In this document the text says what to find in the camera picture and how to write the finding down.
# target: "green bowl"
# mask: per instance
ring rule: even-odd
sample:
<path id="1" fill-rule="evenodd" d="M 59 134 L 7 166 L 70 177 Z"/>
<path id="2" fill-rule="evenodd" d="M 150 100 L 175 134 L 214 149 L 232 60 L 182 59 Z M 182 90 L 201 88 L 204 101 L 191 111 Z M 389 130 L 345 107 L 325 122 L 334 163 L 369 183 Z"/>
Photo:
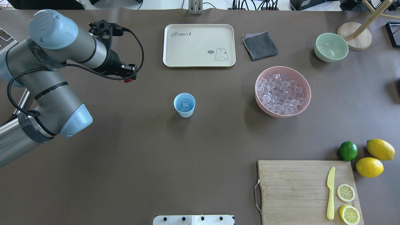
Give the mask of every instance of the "green bowl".
<path id="1" fill-rule="evenodd" d="M 347 42 L 337 34 L 324 33 L 315 41 L 314 51 L 324 62 L 336 62 L 346 57 L 349 52 Z"/>

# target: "round wooden base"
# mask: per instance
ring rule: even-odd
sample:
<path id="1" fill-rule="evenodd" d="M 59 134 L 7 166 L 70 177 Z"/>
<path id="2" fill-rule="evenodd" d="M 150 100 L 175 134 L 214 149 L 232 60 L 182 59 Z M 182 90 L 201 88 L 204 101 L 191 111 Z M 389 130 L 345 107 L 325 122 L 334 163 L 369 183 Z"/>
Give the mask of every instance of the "round wooden base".
<path id="1" fill-rule="evenodd" d="M 338 35 L 341 36 L 353 50 L 364 50 L 371 45 L 372 36 L 368 29 L 365 29 L 358 37 L 353 38 L 352 34 L 361 26 L 356 22 L 348 22 L 341 25 L 338 29 Z"/>

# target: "cutting board handle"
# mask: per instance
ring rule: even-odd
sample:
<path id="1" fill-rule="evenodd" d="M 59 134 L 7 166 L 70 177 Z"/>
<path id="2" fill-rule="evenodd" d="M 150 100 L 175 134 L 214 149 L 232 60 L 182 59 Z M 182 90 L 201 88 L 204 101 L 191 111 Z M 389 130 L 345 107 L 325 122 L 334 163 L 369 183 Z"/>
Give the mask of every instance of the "cutting board handle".
<path id="1" fill-rule="evenodd" d="M 257 184 L 256 184 L 256 186 L 254 187 L 254 202 L 256 203 L 256 207 L 257 207 L 257 209 L 258 209 L 258 211 L 260 212 L 260 215 L 262 215 L 262 210 L 260 209 L 260 207 L 258 207 L 258 205 L 257 205 L 257 186 L 260 184 L 260 178 L 258 178 L 258 180 L 257 180 Z"/>

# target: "gray cloth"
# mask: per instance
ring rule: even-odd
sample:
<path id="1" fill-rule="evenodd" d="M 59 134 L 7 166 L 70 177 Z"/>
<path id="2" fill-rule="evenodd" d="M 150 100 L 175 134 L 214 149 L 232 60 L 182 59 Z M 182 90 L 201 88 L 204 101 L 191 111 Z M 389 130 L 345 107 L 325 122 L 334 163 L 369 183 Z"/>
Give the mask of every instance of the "gray cloth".
<path id="1" fill-rule="evenodd" d="M 274 56 L 279 52 L 268 31 L 247 34 L 242 41 L 252 60 Z"/>

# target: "yellow knife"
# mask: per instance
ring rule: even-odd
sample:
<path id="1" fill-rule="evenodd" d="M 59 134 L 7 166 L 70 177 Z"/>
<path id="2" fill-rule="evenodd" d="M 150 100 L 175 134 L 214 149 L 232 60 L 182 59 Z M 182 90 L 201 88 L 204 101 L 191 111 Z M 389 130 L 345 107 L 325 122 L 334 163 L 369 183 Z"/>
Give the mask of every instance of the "yellow knife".
<path id="1" fill-rule="evenodd" d="M 326 217 L 330 220 L 333 220 L 333 218 L 335 217 L 334 205 L 333 205 L 334 183 L 335 183 L 335 167 L 332 167 L 332 168 L 330 168 L 330 171 L 328 174 L 328 181 L 326 182 L 326 185 L 329 188 L 328 210 L 326 211 Z"/>

